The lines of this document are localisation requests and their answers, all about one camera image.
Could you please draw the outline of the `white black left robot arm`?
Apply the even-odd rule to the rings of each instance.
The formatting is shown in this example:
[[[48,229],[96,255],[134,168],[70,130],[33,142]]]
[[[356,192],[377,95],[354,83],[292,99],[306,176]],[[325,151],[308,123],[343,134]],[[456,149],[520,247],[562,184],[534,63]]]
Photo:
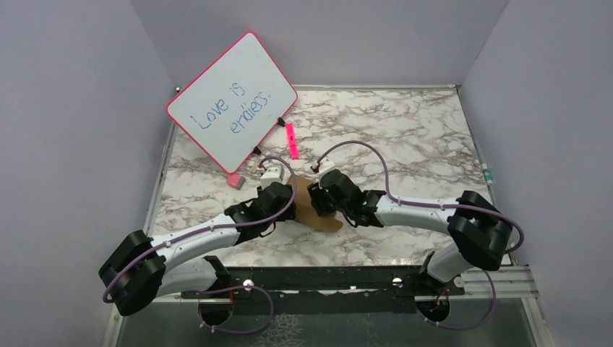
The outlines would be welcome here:
[[[106,287],[103,302],[129,316],[156,297],[175,292],[220,296],[227,277],[219,266],[208,260],[194,262],[194,258],[261,238],[276,222],[293,220],[294,198],[291,185],[274,182],[258,189],[255,198],[184,231],[159,237],[149,237],[142,230],[131,232],[98,271]]]

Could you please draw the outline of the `brown cardboard box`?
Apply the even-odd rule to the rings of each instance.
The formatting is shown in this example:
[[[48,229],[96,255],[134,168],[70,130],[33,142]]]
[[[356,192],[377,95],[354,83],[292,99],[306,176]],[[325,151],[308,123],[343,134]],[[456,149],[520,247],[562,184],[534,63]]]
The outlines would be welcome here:
[[[297,184],[294,184],[292,179],[288,181],[293,190],[296,191],[294,202],[296,204],[296,221],[305,226],[309,226],[314,230],[323,233],[336,233],[343,227],[343,223],[336,218],[336,214],[320,217],[316,213],[311,204],[311,197],[307,187],[313,181],[297,176]]]

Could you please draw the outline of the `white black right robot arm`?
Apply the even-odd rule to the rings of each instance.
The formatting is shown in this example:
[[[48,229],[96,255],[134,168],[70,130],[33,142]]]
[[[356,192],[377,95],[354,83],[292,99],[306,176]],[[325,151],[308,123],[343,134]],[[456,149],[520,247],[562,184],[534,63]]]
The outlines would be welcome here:
[[[418,287],[435,294],[460,273],[476,267],[499,270],[512,231],[480,194],[465,191],[457,200],[421,200],[405,205],[382,190],[361,190],[333,169],[307,188],[318,215],[341,213],[352,226],[408,226],[448,235],[453,244],[432,252],[417,275]]]

